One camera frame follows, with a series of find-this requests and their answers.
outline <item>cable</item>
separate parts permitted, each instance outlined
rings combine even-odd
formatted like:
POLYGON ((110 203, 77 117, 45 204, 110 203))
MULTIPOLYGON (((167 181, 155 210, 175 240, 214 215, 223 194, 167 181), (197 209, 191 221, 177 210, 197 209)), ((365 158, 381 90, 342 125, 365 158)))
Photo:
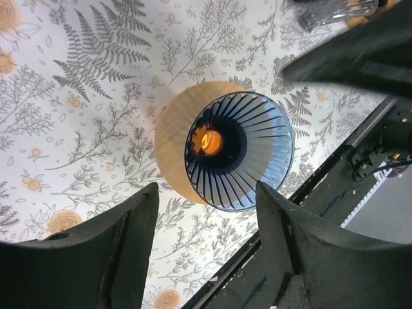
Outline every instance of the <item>cable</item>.
POLYGON ((408 161, 402 161, 402 162, 397 162, 397 163, 392 163, 392 164, 387 164, 385 166, 382 167, 378 167, 377 169, 374 169, 372 172, 370 172, 369 174, 367 174, 365 177, 363 177, 361 180, 356 180, 355 179, 355 175, 356 175, 356 171, 353 172, 352 174, 352 180, 354 182, 361 182, 363 181, 365 178, 375 174, 376 172, 380 172, 383 171, 385 169, 392 169, 394 167, 399 167, 399 166, 405 166, 405 165, 412 165, 412 160, 408 160, 408 161))

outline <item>wooden coaster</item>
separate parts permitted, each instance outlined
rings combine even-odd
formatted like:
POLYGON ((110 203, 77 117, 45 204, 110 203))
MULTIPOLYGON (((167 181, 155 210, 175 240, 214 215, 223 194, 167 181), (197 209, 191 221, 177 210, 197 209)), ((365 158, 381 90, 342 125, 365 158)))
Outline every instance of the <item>wooden coaster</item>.
POLYGON ((206 205, 193 189, 185 168, 185 144, 196 117, 216 99, 246 91, 230 82, 202 82, 177 95, 160 117, 154 136, 154 152, 167 183, 185 199, 206 205))
MULTIPOLYGON (((400 0, 388 0, 388 5, 387 8, 391 8, 392 6, 394 6, 395 4, 397 4, 400 0)), ((349 29, 352 29, 360 24, 365 24, 367 23, 368 20, 365 17, 354 17, 351 19, 348 19, 346 21, 346 24, 348 25, 349 29)))

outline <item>gray floor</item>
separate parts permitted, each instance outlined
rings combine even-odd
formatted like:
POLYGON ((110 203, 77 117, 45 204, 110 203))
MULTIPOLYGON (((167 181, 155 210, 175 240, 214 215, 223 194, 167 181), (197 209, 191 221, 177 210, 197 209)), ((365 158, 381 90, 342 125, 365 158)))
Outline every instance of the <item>gray floor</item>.
POLYGON ((346 228, 394 243, 412 243, 412 168, 401 178, 387 179, 346 228))

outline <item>tablecloth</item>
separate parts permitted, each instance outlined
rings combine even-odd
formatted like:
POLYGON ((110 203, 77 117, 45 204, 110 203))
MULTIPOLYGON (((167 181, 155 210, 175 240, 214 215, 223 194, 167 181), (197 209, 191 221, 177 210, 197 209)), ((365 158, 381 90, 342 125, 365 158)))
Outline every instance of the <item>tablecloth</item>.
POLYGON ((181 307, 257 223, 254 211, 221 212, 171 190, 153 149, 161 112, 205 80, 273 98, 295 133, 289 196, 382 99, 280 77, 345 29, 304 33, 281 0, 0 0, 1 240, 44 239, 158 182, 142 308, 181 307))

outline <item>glass bottle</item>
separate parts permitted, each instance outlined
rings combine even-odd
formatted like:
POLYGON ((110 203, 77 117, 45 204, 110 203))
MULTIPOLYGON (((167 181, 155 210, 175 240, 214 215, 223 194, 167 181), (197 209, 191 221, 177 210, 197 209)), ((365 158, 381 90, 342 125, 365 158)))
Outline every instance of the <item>glass bottle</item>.
POLYGON ((298 23, 307 32, 317 26, 375 13, 380 0, 313 0, 298 15, 298 23))

